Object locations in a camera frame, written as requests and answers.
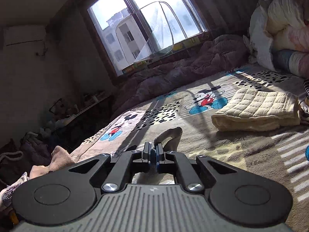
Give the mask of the white quilted baby garment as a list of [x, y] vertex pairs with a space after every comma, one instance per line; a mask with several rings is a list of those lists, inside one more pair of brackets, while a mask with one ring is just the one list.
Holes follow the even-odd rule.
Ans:
[[[154, 139], [154, 145], [161, 143], [163, 151], [177, 151], [181, 136], [182, 128], [175, 127], [167, 129], [162, 132], [159, 136]], [[133, 184], [147, 184], [147, 185], [158, 185], [163, 181], [166, 173], [158, 174], [154, 165], [150, 166], [150, 170], [147, 173], [137, 173], [132, 179]]]

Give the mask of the folded pink fleece garment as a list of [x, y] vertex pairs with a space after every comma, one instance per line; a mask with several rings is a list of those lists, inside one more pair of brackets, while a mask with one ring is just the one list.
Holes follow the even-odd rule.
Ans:
[[51, 162], [48, 166], [34, 165], [30, 171], [29, 179], [34, 179], [50, 172], [63, 169], [75, 164], [70, 154], [60, 146], [56, 146], [51, 154]]

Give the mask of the purple jacket at bedside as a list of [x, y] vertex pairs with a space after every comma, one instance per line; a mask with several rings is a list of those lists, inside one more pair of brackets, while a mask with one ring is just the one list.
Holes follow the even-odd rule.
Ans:
[[26, 133], [21, 138], [20, 150], [32, 165], [48, 166], [51, 162], [51, 152], [48, 145], [32, 133]]

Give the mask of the folded cream quilted cloth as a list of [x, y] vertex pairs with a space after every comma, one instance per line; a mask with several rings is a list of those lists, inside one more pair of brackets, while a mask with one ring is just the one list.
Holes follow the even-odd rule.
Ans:
[[299, 99], [290, 92], [239, 89], [211, 119], [219, 131], [272, 131], [298, 126]]

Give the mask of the Mickey Mouse fleece blanket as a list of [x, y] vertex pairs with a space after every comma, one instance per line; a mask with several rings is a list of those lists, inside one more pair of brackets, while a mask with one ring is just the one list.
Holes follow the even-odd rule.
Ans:
[[205, 154], [284, 185], [293, 196], [288, 225], [308, 231], [308, 102], [304, 80], [248, 64], [119, 108], [71, 157], [119, 156], [161, 133], [180, 136], [178, 151]]

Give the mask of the purple cream sweatshirt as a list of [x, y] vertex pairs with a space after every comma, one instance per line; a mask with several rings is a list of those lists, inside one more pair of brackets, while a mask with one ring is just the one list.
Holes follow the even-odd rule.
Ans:
[[15, 190], [23, 183], [29, 180], [28, 173], [24, 172], [23, 175], [12, 185], [7, 186], [5, 189], [1, 190], [0, 195], [0, 211], [8, 209], [12, 204], [12, 195]]

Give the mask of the purple crumpled quilt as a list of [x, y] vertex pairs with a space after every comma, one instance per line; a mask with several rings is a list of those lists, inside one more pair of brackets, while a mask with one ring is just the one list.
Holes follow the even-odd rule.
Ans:
[[221, 35], [203, 43], [194, 57], [138, 71], [120, 86], [111, 119], [181, 86], [239, 68], [247, 58], [248, 49], [241, 36]]

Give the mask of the navy striped garment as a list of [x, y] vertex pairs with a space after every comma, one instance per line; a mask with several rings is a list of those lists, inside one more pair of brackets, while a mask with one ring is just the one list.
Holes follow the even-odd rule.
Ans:
[[301, 116], [301, 123], [308, 125], [308, 111], [309, 111], [309, 81], [308, 78], [304, 80], [304, 89], [305, 89], [305, 96], [300, 102], [300, 116]]

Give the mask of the window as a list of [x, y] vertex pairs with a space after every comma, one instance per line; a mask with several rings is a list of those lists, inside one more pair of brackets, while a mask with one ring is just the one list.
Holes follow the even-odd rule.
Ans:
[[190, 0], [84, 0], [80, 10], [112, 79], [135, 61], [207, 32]]

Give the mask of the white crumpled sheet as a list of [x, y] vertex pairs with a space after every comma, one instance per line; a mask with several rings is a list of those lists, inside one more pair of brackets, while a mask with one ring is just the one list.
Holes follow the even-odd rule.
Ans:
[[268, 7], [273, 0], [259, 0], [252, 13], [248, 28], [249, 38], [243, 35], [243, 41], [250, 52], [248, 62], [258, 63], [260, 66], [276, 71], [273, 64], [273, 37], [267, 31]]

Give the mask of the curtain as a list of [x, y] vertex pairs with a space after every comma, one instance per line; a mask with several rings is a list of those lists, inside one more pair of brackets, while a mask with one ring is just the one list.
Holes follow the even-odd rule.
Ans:
[[258, 0], [190, 0], [207, 30], [216, 37], [245, 32]]

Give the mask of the white wall air conditioner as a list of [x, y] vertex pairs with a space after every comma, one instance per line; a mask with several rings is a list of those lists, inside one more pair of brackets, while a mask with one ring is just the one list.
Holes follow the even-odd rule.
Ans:
[[43, 25], [12, 26], [4, 29], [4, 45], [43, 40], [46, 32]]

